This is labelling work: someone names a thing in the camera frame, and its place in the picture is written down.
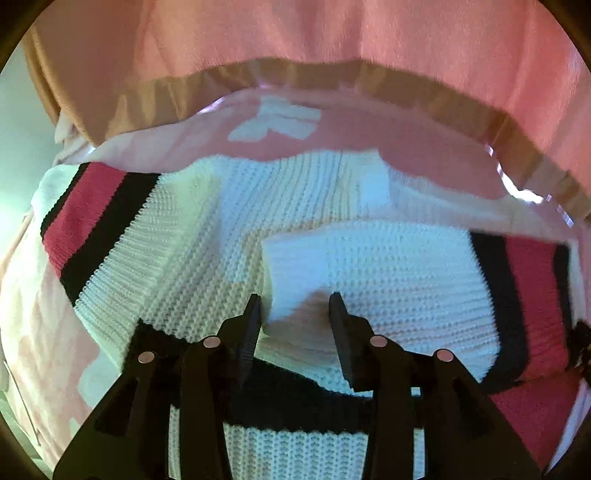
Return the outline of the pink curtain with tan hem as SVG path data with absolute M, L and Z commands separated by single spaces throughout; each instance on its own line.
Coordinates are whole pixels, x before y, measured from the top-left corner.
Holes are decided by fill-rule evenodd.
M 56 1 L 23 48 L 47 113 L 94 144 L 239 90 L 346 91 L 492 146 L 590 216 L 590 72 L 537 1 Z

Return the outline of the pink patterned bed blanket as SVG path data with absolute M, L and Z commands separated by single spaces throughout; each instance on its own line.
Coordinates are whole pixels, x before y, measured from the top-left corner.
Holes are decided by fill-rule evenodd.
M 541 467 L 590 410 L 569 334 L 590 228 L 508 194 L 492 149 L 409 110 L 250 90 L 58 161 L 1 263 L 2 385 L 55 466 L 140 333 L 174 350 L 263 300 L 256 407 L 321 426 L 225 427 L 238 479 L 354 479 L 366 396 L 329 295 L 413 352 L 447 348 Z

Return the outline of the white red black knit sweater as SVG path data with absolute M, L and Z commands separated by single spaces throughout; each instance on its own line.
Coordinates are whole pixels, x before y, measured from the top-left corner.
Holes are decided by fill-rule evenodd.
M 578 243 L 374 151 L 60 165 L 32 200 L 121 374 L 59 479 L 574 479 Z

